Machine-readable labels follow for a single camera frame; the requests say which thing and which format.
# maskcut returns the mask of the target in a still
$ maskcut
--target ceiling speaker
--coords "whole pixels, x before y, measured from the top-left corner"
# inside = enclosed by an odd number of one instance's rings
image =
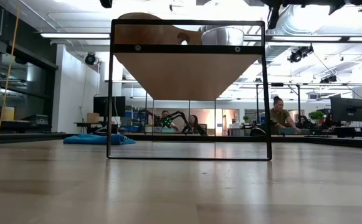
[[[109,8],[111,8],[112,5],[113,5],[113,0],[100,0],[100,4],[101,4],[103,7],[109,9]]]

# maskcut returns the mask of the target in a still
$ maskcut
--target wooden floor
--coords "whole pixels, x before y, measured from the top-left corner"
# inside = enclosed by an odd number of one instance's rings
[[[145,154],[235,156],[248,154],[240,149],[254,155],[264,148],[259,143],[121,146],[128,155],[146,149]],[[113,149],[125,156],[121,150]],[[105,146],[2,144],[3,223],[359,224],[362,149],[275,143],[272,162],[121,161],[106,160]]]

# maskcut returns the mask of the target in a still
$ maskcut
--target ceiling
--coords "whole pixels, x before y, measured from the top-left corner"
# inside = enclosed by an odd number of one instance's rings
[[[216,1],[221,7],[203,6],[202,4],[207,2],[205,0],[114,0],[112,9],[104,9],[99,0],[22,0],[21,19],[41,32],[109,32],[111,20],[128,12],[148,12],[162,19],[267,18],[267,7],[259,6],[258,1]],[[169,4],[173,5],[173,12],[169,10]],[[0,0],[0,5],[15,13],[17,0]],[[283,15],[284,19],[288,19],[285,20],[287,23],[279,26],[286,27],[288,32],[291,30],[304,34],[362,35],[362,12],[358,12],[357,7],[346,6],[331,16],[327,15],[326,7],[307,6],[304,9],[292,9]],[[70,45],[69,49],[78,52],[107,51],[109,45],[106,40],[73,40],[71,44],[73,46]],[[321,77],[330,74],[326,68],[328,67],[343,82],[362,83],[362,78],[357,75],[362,70],[362,44],[313,44],[316,56],[311,54],[299,63],[290,63],[287,57],[290,50],[296,47],[267,47],[267,57],[273,57],[268,67],[270,82],[319,83]],[[245,82],[252,82],[260,77],[261,70],[261,65],[257,63],[243,73],[241,78]],[[223,96],[255,96],[255,90],[241,87],[243,86],[232,85]],[[290,90],[277,90],[279,95],[286,92],[289,94]]]

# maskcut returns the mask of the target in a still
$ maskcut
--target black metal frame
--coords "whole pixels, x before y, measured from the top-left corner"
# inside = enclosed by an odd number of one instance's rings
[[[137,45],[137,44],[116,44],[115,28],[117,25],[195,25],[195,26],[259,26],[261,29],[260,46],[218,46],[218,45]],[[201,21],[201,20],[141,20],[141,19],[114,19],[110,33],[110,61],[108,76],[108,122],[112,117],[112,95],[113,95],[113,57],[115,53],[172,53],[172,54],[254,54],[261,55],[262,78],[264,87],[265,120],[270,120],[269,115],[269,92],[267,77],[267,61],[265,56],[265,22],[264,21]],[[267,130],[270,130],[270,123],[266,122]],[[111,156],[111,134],[112,127],[107,128],[106,156],[109,159],[167,159],[167,160],[197,160],[197,161],[270,161],[272,159],[272,140],[270,131],[265,135],[267,143],[266,158],[245,158],[245,159],[222,159],[222,158],[187,158],[187,157],[112,157]]]

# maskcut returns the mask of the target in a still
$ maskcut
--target computer monitor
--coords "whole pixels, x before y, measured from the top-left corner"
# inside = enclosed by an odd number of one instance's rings
[[[330,98],[333,121],[361,121],[362,100],[349,98]]]
[[[93,112],[99,116],[107,116],[107,96],[93,98]],[[125,96],[113,96],[112,98],[112,116],[125,116]]]

